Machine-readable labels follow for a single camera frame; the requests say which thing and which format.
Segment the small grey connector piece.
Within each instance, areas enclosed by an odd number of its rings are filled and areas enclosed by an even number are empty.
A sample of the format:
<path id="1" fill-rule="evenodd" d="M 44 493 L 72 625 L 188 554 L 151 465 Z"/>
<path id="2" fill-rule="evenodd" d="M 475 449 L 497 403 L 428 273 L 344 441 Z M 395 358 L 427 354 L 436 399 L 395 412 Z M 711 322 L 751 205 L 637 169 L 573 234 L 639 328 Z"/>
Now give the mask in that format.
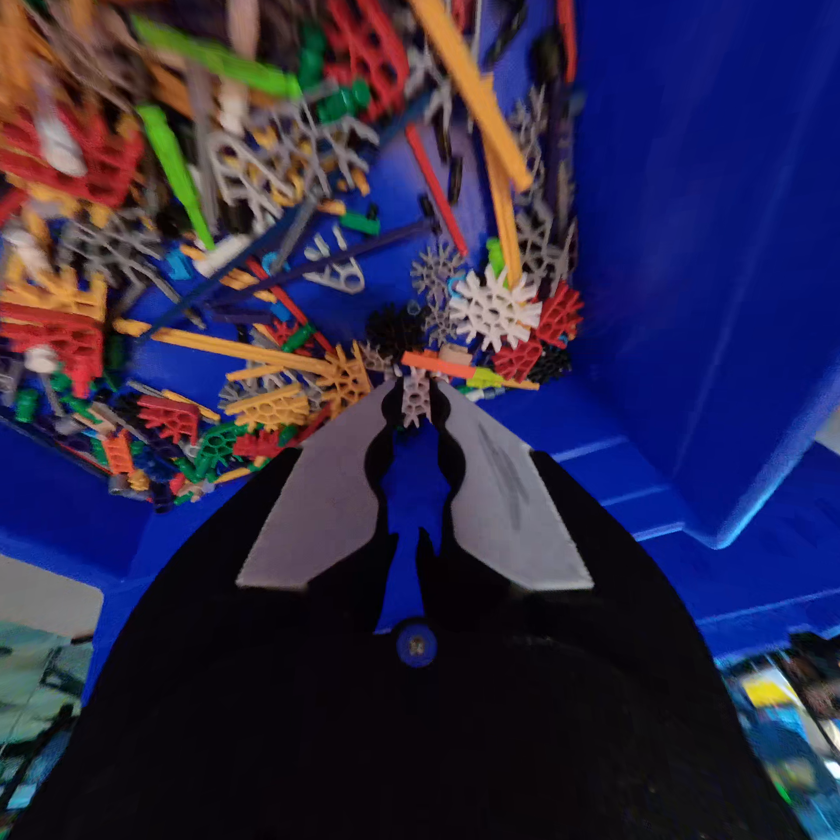
<path id="1" fill-rule="evenodd" d="M 420 428 L 432 420 L 431 380 L 428 371 L 411 366 L 403 377 L 402 425 L 405 430 Z"/>

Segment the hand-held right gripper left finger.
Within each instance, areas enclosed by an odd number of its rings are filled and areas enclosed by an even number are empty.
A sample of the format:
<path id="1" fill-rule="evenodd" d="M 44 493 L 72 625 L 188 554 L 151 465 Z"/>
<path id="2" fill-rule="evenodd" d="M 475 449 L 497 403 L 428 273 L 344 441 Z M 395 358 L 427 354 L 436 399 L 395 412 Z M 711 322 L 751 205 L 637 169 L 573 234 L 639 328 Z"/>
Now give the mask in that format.
<path id="1" fill-rule="evenodd" d="M 399 380 L 384 382 L 301 447 L 239 573 L 245 589 L 294 591 L 369 543 L 387 521 Z"/>

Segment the pile of colourful construction pieces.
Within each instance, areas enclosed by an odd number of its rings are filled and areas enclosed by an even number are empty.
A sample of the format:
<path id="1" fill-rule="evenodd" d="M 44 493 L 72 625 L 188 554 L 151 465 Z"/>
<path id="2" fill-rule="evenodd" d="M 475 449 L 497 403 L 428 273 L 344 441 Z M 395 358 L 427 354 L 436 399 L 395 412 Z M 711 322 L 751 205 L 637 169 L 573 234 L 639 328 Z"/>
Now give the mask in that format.
<path id="1" fill-rule="evenodd" d="M 2 430 L 166 513 L 378 381 L 571 372 L 576 2 L 2 2 Z"/>

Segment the blue plastic parts bin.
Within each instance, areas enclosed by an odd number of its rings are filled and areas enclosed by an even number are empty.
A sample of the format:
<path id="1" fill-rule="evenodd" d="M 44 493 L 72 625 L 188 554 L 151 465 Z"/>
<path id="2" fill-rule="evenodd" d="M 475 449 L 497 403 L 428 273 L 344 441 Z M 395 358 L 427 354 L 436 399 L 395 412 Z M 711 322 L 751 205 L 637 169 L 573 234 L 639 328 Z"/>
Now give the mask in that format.
<path id="1" fill-rule="evenodd" d="M 528 22 L 493 76 L 501 141 Z M 838 635 L 838 2 L 576 2 L 572 372 L 478 407 L 654 557 L 715 659 Z M 2 430 L 2 554 L 94 592 L 44 625 L 39 688 L 87 700 L 165 558 L 243 487 L 166 513 Z"/>

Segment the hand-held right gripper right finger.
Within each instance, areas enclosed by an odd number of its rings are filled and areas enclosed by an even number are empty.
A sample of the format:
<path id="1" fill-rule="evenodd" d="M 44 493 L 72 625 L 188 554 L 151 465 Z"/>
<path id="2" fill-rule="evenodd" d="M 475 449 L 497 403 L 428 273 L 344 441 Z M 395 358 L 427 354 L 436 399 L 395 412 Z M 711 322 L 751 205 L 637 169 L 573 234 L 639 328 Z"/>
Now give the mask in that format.
<path id="1" fill-rule="evenodd" d="M 452 385 L 436 384 L 434 398 L 457 545 L 527 591 L 592 589 L 532 448 Z"/>

